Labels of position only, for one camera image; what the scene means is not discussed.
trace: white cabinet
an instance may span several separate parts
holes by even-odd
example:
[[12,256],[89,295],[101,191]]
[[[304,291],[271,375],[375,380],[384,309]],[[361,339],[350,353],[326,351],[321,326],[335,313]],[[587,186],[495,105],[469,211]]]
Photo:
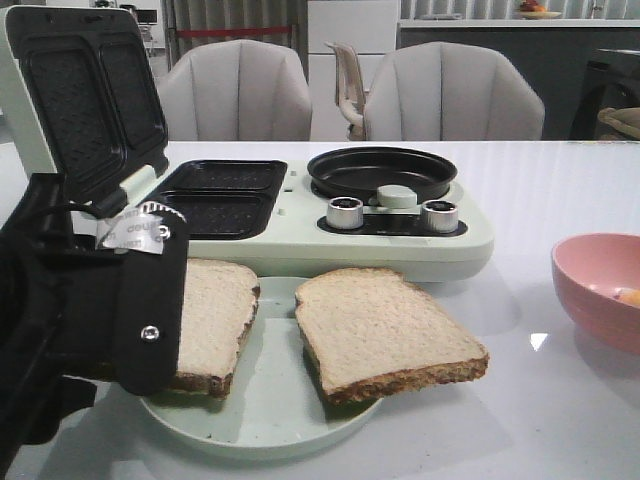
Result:
[[355,48],[365,89],[368,89],[384,54],[396,48],[399,18],[399,0],[309,1],[311,140],[343,141],[347,138],[348,122],[334,103],[335,57],[325,42],[342,42]]

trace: open lid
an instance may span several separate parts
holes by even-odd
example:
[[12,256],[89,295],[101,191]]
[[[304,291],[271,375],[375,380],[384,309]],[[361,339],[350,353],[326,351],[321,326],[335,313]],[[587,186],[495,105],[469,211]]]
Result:
[[62,172],[69,200],[110,216],[140,178],[166,170],[166,123],[126,10],[3,9],[0,64],[0,105],[28,175]]

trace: sandwich plate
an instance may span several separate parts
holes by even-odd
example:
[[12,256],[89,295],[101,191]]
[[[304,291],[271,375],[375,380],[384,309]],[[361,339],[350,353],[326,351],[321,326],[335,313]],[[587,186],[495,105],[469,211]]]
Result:
[[380,400],[346,407],[322,400],[294,316],[294,291],[305,280],[260,279],[255,323],[225,400],[163,392],[142,399],[149,413],[190,445],[246,460],[309,454],[364,425]]

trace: sticker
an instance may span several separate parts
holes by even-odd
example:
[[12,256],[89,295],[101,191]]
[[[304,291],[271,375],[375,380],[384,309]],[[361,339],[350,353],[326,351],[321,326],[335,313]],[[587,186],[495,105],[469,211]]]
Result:
[[162,225],[162,217],[132,208],[98,222],[96,248],[137,250],[161,255],[166,238],[168,229]]

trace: glossy table surface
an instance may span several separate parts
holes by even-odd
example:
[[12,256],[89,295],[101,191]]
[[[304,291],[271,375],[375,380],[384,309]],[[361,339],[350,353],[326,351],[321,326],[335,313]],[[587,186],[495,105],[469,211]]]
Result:
[[[335,143],[172,143],[202,158],[311,159]],[[176,440],[119,386],[100,384],[10,479],[632,479],[640,475],[640,356],[580,330],[554,293],[550,250],[584,232],[640,234],[640,143],[397,144],[442,155],[495,228],[468,280],[424,285],[491,353],[485,377],[386,399],[364,427],[308,457],[224,460]],[[0,145],[0,218],[26,180]],[[594,255],[606,252],[594,252]]]

